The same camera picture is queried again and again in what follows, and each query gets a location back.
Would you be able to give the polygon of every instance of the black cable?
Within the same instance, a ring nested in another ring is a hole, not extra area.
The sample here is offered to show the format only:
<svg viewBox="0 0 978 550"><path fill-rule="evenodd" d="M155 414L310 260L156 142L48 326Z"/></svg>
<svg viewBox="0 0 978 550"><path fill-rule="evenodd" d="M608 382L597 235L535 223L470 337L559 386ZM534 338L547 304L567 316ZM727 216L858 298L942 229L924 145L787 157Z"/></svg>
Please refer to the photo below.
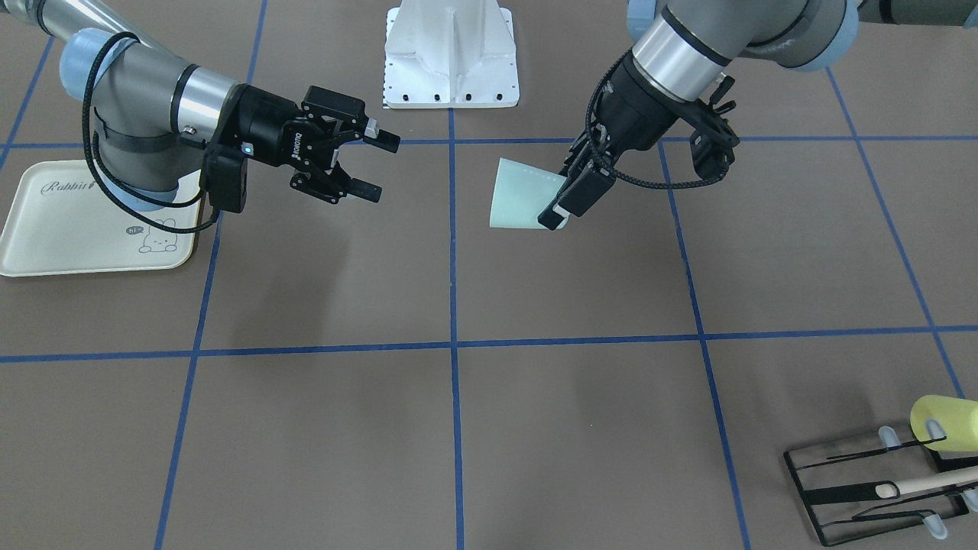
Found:
<svg viewBox="0 0 978 550"><path fill-rule="evenodd" d="M621 64L625 61L625 59L628 58L630 53L631 50L622 54L622 56L618 58L618 61L616 61L614 65L611 66L611 69L608 69L608 71L604 74L604 77L598 83L598 87L595 88L595 93L592 94L591 101L588 103L588 112L584 119L584 128L585 128L584 133L587 139L587 147L588 149L591 150L592 153L594 153L595 162L597 162L600 167L607 170L608 173L615 178L631 183L632 185L636 185L638 187L645 187L646 189L657 189L660 191L679 191L682 189L695 189L697 187L706 187L707 185L713 185L714 183L717 183L722 179L724 179L725 177L727 177L728 170L724 168L724 170L720 172L719 175L714 176L710 179L684 181L680 183L659 183L654 181L647 181L626 174L619 170L616 170L614 168L614 165L612 165L611 160L609 160L605 155L599 153L598 147L595 145L595 137L592 133L593 132L592 118L595 115L595 107L598 105L598 97L600 97L601 90L604 89L604 85L607 84L608 80L611 78L611 75L618 69L619 66L621 66Z"/></svg>
<svg viewBox="0 0 978 550"><path fill-rule="evenodd" d="M165 226L165 225L163 225L163 224L161 224L161 223L159 223L159 222L157 222L155 220L149 219L148 217L144 216L143 214L137 212L136 210L132 209L131 207L129 207L125 203L123 203L122 200L119 199L119 197L116 197L115 194L113 194L112 191L109 190L109 187L106 186L106 183L102 180L102 177L99 175L99 171L96 168L95 158L98 158L99 159L99 166L100 166L100 168L103 170L103 172L105 173L106 177L108 177L108 179L112 183L114 183L118 188L120 188L123 191L129 193L130 195L133 195L134 197L136 197L138 199L144 200L144 201L146 201L148 203L155 204L155 205L158 205L158 206L175 206L175 207L181 207L179 205L189 206L189 205L192 205L192 204L196 203L197 201L199 201L199 200L201 200L203 198L203 189L200 190L200 192L198 193L197 197L194 200L192 200L192 201L190 201L188 203L167 203L165 201L158 201L158 200L153 199L151 197L146 197L146 196L144 196L144 195L142 195L140 193L137 193L136 191L134 191L132 189L129 189L129 184L127 184L127 183L125 183L125 182L123 182L123 181L115 178L111 173L109 173L109 171L106 169L105 165L102 163L102 161L101 161L101 154L99 153L99 151L97 149L98 148L98 139L99 139L97 133L95 134L95 140L94 140L94 144L95 145L93 147L93 138L92 138L92 129L91 129L91 110L92 110L92 95L94 94L94 91L95 91L95 80L98 77L99 68L102 66L102 62L105 60L106 56L109 54L109 51L112 49L112 47L114 47L115 44L117 44L117 43L119 43L122 40L125 40L127 38L131 38L131 39L139 42L139 37L136 36L135 34L133 34L132 32L125 31L125 32L119 32L117 34L114 34L105 43L105 45L102 46L102 49L99 50L98 55L96 55L96 57L95 57L95 61L92 63L92 68L88 72L88 80L85 82L85 94L84 94L84 97L82 98L82 102L81 102L81 104L82 104L82 106L81 106L82 107L82 112L81 112L81 131L82 131L81 140L82 140L82 150L83 150L84 155L85 155L85 163L88 164L88 169L92 173L92 177L95 178L95 183L98 184L99 189L102 190L102 193L105 194L105 196L110 201L112 201L112 203L114 205L118 206L120 209L122 209L123 211L125 211L127 214L135 217L136 219L142 221L143 223L146 223L147 225L149 225L151 227L154 227L155 229L158 229L160 231L164 231L166 233L175 233L175 234L178 234L178 235L186 235L186 234L190 234L190 233L199 233L199 232L207 229L208 227L210 227L211 225L213 225L214 223L217 222L218 215L220 214L220 210L219 209L214 208L213 211L211 212L210 218L207 221L205 221L204 223L202 223L201 225L198 225L196 227L188 227L188 228L168 227L168 226Z"/></svg>

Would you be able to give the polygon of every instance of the white tray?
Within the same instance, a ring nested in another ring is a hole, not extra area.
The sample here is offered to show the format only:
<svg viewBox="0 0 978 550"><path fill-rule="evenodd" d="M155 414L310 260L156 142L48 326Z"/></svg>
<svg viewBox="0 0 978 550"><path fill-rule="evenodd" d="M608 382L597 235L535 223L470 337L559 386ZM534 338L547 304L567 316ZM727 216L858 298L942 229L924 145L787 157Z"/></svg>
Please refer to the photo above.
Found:
<svg viewBox="0 0 978 550"><path fill-rule="evenodd" d="M194 197L200 172L180 180L177 201ZM200 203L145 212L175 227L197 225ZM3 235L0 275L31 277L172 269L194 251L195 235L157 231L115 206L84 160L35 164L21 177Z"/></svg>

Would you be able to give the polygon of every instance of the white plastic base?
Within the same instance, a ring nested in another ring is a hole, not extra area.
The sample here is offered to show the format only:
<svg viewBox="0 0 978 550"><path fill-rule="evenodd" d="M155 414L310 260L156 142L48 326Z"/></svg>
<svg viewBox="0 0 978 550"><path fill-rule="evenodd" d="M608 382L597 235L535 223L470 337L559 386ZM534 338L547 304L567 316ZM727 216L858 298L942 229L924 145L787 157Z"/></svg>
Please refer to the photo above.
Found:
<svg viewBox="0 0 978 550"><path fill-rule="evenodd" d="M196 193L200 172L180 180L177 201ZM146 212L174 227L197 224L200 203ZM120 210L92 180L84 160L27 169L0 236L0 275L31 277L171 269L194 251L194 235L157 231Z"/></svg>
<svg viewBox="0 0 978 550"><path fill-rule="evenodd" d="M487 109L519 102L512 13L496 0L404 0L387 12L383 106Z"/></svg>

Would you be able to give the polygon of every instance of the yellow cup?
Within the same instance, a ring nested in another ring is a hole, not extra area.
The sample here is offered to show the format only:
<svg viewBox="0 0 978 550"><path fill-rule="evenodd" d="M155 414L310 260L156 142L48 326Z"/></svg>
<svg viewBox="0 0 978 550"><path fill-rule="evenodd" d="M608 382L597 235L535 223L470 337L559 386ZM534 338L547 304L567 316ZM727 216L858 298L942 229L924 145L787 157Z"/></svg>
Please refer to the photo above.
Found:
<svg viewBox="0 0 978 550"><path fill-rule="evenodd" d="M948 438L928 443L927 448L935 451L978 452L978 401L942 395L921 397L911 410L911 428L918 441L933 438L927 431L929 419L940 422Z"/></svg>

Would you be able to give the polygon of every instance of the light blue paper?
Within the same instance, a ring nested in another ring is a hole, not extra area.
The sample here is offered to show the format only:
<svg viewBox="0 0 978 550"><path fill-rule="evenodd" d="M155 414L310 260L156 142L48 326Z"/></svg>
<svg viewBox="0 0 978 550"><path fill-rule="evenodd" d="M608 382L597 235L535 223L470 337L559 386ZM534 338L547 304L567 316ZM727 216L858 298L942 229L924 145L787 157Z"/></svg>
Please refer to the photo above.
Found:
<svg viewBox="0 0 978 550"><path fill-rule="evenodd" d="M564 179L547 170L499 159L489 227L547 229L537 222L537 216L556 197ZM557 229L566 224L567 220L563 220Z"/></svg>

